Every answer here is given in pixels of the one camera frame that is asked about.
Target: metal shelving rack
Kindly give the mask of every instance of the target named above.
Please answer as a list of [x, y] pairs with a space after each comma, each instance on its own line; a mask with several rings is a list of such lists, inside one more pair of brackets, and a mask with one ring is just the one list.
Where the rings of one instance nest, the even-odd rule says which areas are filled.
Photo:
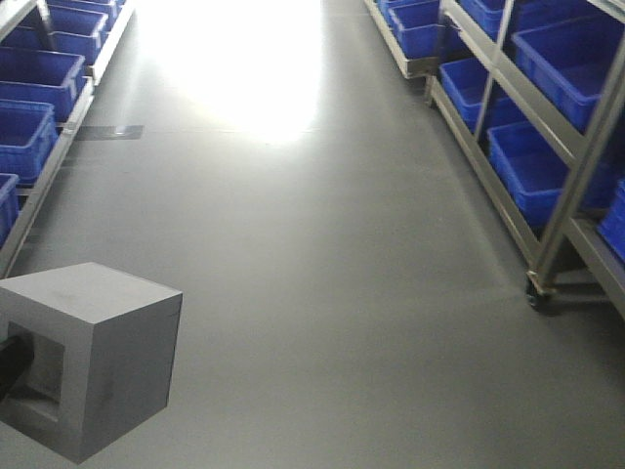
[[[624, 0], [588, 1], [625, 22]], [[499, 34], [493, 41], [455, 0], [440, 1], [440, 24], [456, 28], [471, 52], [488, 70], [476, 131], [469, 131], [435, 74], [428, 76], [426, 99], [440, 109], [525, 257], [529, 266], [527, 294], [530, 304], [535, 308], [542, 307], [556, 292], [557, 275], [574, 264], [579, 256], [625, 316], [625, 269], [597, 235], [596, 220], [580, 208], [625, 105], [625, 37], [621, 39], [588, 129], [581, 134], [504, 52], [517, 4], [519, 0], [506, 1]], [[569, 168], [558, 206], [540, 236], [521, 215], [479, 144], [496, 86], [516, 102]]]
[[[48, 6], [45, 0], [2, 0], [0, 1], [0, 41], [23, 20], [33, 8], [38, 8], [42, 22], [47, 21]], [[110, 58], [117, 47], [129, 19], [135, 11], [135, 0], [128, 0], [118, 17], [108, 40], [104, 43], [98, 61], [87, 70], [90, 75], [80, 96], [76, 100], [67, 122], [60, 124], [62, 131], [55, 143], [46, 164], [32, 188], [19, 189], [21, 199], [25, 199], [20, 215], [9, 233], [6, 241], [0, 248], [0, 278], [6, 278], [11, 273], [21, 248], [34, 224], [34, 221], [43, 206], [45, 198], [52, 186], [59, 169], [74, 141], [76, 133], [87, 115], [94, 99], [95, 85], [100, 82], [110, 62]]]
[[406, 79], [418, 78], [422, 76], [428, 76], [432, 74], [438, 66], [438, 60], [435, 57], [426, 57], [424, 59], [408, 59], [399, 47], [399, 43], [393, 36], [393, 32], [391, 28], [387, 24], [386, 20], [380, 13], [378, 9], [378, 4], [376, 0], [364, 0], [364, 4], [369, 9], [369, 14], [371, 18], [375, 22], [376, 26], [380, 30], [382, 37], [384, 38], [387, 46], [391, 50], [391, 54], [395, 61], [397, 62], [397, 66], [401, 71], [401, 74]]

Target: shelf caster wheel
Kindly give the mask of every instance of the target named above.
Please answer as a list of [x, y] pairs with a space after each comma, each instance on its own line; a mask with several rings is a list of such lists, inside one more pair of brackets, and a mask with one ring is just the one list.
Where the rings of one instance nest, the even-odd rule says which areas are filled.
[[534, 282], [530, 279], [527, 280], [527, 285], [525, 287], [525, 297], [527, 298], [529, 306], [538, 313], [544, 313], [545, 308], [549, 305], [551, 300], [551, 295], [539, 293], [536, 289], [536, 285], [534, 285]]

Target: epoxy floor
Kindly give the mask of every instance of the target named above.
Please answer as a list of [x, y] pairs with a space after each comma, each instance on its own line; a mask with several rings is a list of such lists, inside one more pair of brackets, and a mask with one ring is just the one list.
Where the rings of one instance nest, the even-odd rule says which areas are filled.
[[85, 124], [143, 133], [76, 142], [14, 270], [185, 293], [169, 407], [81, 467], [625, 467], [622, 319], [526, 305], [421, 87], [360, 0], [140, 5]]

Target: shelf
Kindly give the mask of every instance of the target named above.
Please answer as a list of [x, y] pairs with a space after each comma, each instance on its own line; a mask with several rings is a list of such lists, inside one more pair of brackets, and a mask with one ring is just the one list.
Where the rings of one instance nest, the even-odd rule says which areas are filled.
[[37, 0], [0, 1], [0, 41], [37, 5]]
[[600, 10], [608, 15], [616, 18], [621, 22], [625, 22], [625, 1], [624, 0], [588, 0]]
[[404, 78], [418, 78], [421, 76], [430, 75], [436, 71], [438, 66], [438, 59], [435, 57], [426, 57], [424, 59], [407, 59], [406, 56], [403, 54], [401, 47], [399, 47], [397, 40], [393, 36], [393, 32], [391, 31], [391, 29], [387, 25], [386, 20], [382, 16], [382, 13], [380, 13], [380, 10], [378, 9], [378, 5], [376, 4], [375, 0], [364, 0], [364, 4], [369, 9], [369, 14], [371, 15], [371, 18], [378, 26], [382, 37], [389, 46], [391, 54], [393, 54], [393, 57], [397, 62], [397, 66], [399, 67], [399, 70], [401, 71], [401, 74]]
[[488, 158], [479, 147], [475, 137], [465, 125], [460, 114], [446, 95], [442, 86], [434, 77], [430, 77], [432, 98], [437, 104], [447, 125], [453, 132], [458, 144], [478, 175], [486, 193], [499, 212], [501, 219], [510, 231], [522, 255], [531, 263], [538, 251], [539, 242], [531, 230], [512, 197], [490, 165]]
[[625, 268], [597, 233], [597, 224], [587, 218], [574, 218], [567, 224], [565, 232], [609, 299], [625, 318]]
[[0, 249], [0, 278], [9, 276], [13, 265], [15, 264], [21, 247], [23, 246], [28, 232], [32, 227], [39, 210], [52, 186], [63, 161], [69, 151], [76, 132], [80, 128], [82, 121], [93, 101], [94, 82], [92, 78], [87, 79], [87, 84], [76, 101], [76, 105], [69, 116], [69, 119], [63, 126], [62, 132], [57, 139], [46, 165], [44, 166], [34, 187], [27, 191], [21, 191], [21, 194], [27, 194], [28, 199], [21, 209], [20, 215], [16, 220], [9, 237], [5, 241], [2, 249]]
[[519, 106], [562, 161], [572, 167], [584, 149], [585, 138], [543, 93], [504, 54], [467, 12], [453, 0], [442, 0], [445, 14], [460, 29], [460, 37], [489, 70], [495, 81]]
[[96, 62], [87, 67], [87, 74], [94, 79], [94, 85], [98, 86], [108, 68], [108, 64], [110, 63], [110, 59], [115, 53], [115, 49], [117, 49], [117, 45], [121, 39], [121, 36], [124, 34], [126, 27], [128, 26], [128, 21], [135, 13], [135, 8], [137, 4], [137, 0], [127, 0], [121, 9], [121, 13], [117, 17], [117, 21], [113, 26], [112, 30], [108, 34], [106, 42], [96, 59]]

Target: gray floor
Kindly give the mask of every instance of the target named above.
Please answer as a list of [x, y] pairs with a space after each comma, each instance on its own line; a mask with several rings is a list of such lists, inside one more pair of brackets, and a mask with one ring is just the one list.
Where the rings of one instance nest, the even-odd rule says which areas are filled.
[[[170, 406], [82, 467], [625, 467], [622, 319], [529, 309], [362, 3], [175, 3], [140, 7], [86, 122], [142, 137], [75, 144], [14, 271], [185, 293]], [[3, 425], [0, 461], [72, 467]]]

